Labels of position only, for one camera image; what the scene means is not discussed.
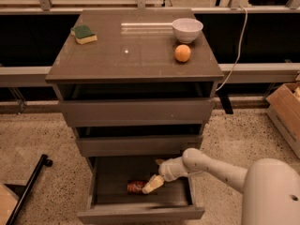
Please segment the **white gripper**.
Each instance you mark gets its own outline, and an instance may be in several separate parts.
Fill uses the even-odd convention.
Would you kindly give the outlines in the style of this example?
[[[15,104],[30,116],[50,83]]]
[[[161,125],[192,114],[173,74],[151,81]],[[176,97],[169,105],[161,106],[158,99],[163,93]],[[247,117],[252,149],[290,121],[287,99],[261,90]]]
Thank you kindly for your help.
[[[143,194],[149,194],[157,188],[160,188],[165,182],[177,180],[180,177],[188,177],[188,167],[184,164],[181,157],[170,158],[167,160],[157,158],[158,174],[153,175],[142,188]]]

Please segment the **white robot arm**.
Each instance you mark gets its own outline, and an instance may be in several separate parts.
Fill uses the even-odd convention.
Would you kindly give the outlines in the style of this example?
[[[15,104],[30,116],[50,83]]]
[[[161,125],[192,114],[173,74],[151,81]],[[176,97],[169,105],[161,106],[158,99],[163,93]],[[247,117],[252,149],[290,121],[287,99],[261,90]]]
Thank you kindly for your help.
[[[206,172],[243,195],[242,225],[300,225],[300,175],[285,162],[263,158],[245,169],[189,148],[181,157],[159,159],[157,164],[158,174],[142,188],[144,194]]]

